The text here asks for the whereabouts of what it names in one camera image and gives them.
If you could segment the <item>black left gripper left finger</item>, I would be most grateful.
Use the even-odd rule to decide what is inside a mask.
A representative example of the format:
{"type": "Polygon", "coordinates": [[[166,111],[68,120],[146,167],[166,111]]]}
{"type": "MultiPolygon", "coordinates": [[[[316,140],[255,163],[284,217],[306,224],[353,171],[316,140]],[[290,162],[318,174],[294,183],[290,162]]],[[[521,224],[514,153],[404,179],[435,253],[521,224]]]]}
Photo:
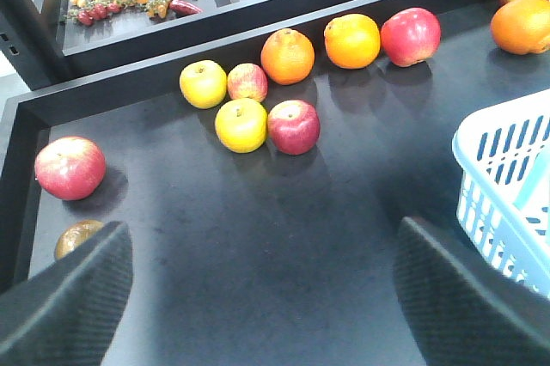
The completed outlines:
{"type": "Polygon", "coordinates": [[[1,295],[3,365],[99,365],[133,283],[131,234],[111,222],[1,295]]]}

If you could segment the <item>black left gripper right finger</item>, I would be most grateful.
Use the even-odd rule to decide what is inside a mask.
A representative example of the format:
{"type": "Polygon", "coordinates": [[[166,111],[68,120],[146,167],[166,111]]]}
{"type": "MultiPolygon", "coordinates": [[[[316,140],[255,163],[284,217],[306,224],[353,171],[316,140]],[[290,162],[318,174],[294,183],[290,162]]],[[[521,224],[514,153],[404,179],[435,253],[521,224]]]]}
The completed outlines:
{"type": "Polygon", "coordinates": [[[417,217],[398,230],[394,286],[429,365],[547,365],[549,301],[417,217]]]}

